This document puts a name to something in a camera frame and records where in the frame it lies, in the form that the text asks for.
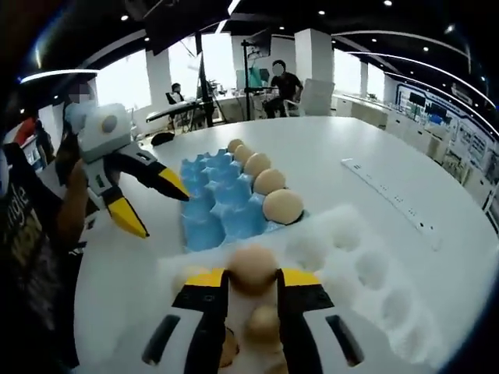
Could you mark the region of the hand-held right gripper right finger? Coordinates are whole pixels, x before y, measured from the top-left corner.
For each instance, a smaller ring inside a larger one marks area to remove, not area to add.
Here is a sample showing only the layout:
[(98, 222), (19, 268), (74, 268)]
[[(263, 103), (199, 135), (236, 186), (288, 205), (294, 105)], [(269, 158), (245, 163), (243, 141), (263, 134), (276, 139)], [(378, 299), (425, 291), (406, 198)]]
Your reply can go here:
[(290, 373), (388, 373), (388, 339), (369, 320), (336, 306), (312, 273), (276, 272), (280, 339)]

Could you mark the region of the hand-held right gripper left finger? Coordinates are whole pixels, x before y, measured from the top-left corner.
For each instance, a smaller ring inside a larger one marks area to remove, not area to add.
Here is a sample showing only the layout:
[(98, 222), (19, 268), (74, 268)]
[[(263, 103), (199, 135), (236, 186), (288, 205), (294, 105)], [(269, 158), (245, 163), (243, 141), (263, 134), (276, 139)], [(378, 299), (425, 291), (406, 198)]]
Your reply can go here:
[(216, 373), (220, 369), (228, 275), (214, 269), (189, 279), (172, 305), (130, 327), (110, 358), (76, 373)]

